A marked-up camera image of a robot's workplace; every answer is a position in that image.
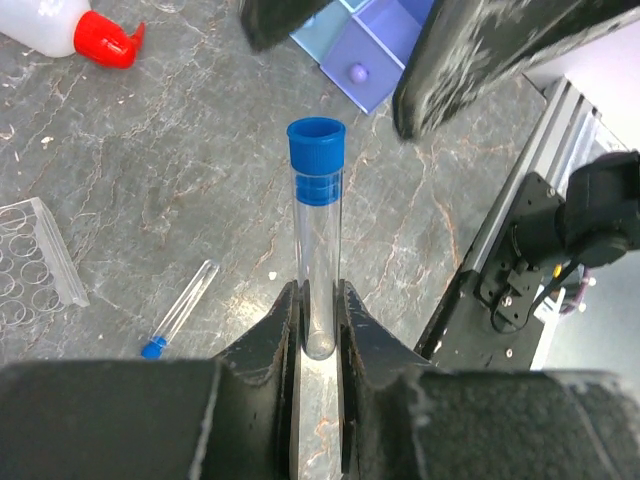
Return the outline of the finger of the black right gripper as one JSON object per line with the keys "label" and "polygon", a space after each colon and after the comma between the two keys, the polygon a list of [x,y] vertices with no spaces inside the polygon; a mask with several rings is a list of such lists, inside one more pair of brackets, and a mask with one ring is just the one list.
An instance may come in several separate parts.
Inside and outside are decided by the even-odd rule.
{"label": "finger of the black right gripper", "polygon": [[240,2],[240,23],[251,49],[266,51],[329,4],[329,0],[245,0]]}
{"label": "finger of the black right gripper", "polygon": [[501,82],[638,19],[636,1],[437,1],[393,95],[395,131],[418,140]]}

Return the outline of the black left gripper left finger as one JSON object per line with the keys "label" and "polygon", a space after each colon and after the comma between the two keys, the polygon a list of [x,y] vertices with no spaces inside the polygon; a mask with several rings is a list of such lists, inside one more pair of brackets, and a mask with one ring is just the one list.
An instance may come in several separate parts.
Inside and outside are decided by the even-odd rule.
{"label": "black left gripper left finger", "polygon": [[300,295],[286,284],[210,359],[29,361],[1,370],[5,479],[289,479]]}

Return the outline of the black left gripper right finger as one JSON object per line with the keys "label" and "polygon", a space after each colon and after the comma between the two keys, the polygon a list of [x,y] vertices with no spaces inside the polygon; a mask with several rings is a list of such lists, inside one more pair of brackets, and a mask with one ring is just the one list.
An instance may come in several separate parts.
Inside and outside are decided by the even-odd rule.
{"label": "black left gripper right finger", "polygon": [[639,394],[599,371],[437,369],[337,288],[347,479],[635,479]]}

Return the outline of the blue capped test tube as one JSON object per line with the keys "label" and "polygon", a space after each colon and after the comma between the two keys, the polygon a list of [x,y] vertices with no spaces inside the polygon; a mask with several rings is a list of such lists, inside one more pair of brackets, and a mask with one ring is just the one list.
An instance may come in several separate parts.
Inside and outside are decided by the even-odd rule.
{"label": "blue capped test tube", "polygon": [[167,311],[160,324],[141,349],[143,359],[159,359],[174,340],[209,285],[219,272],[219,265],[211,259],[205,260],[177,300]]}
{"label": "blue capped test tube", "polygon": [[317,361],[337,343],[345,125],[307,117],[287,128],[303,348]]}

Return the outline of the white plastic wash bottle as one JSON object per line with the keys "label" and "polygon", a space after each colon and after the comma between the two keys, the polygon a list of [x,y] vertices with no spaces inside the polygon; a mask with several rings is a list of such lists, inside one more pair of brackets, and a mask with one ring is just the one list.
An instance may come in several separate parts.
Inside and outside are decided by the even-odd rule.
{"label": "white plastic wash bottle", "polygon": [[128,69],[144,41],[91,8],[88,1],[7,0],[1,3],[1,33],[49,58],[81,55],[110,69]]}

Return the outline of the clear test tube rack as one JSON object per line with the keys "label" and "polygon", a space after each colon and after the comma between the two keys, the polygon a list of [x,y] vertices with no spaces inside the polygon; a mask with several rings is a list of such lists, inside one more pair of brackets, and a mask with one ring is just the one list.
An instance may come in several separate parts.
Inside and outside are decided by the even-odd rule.
{"label": "clear test tube rack", "polygon": [[38,197],[1,208],[1,334],[89,305],[54,217]]}

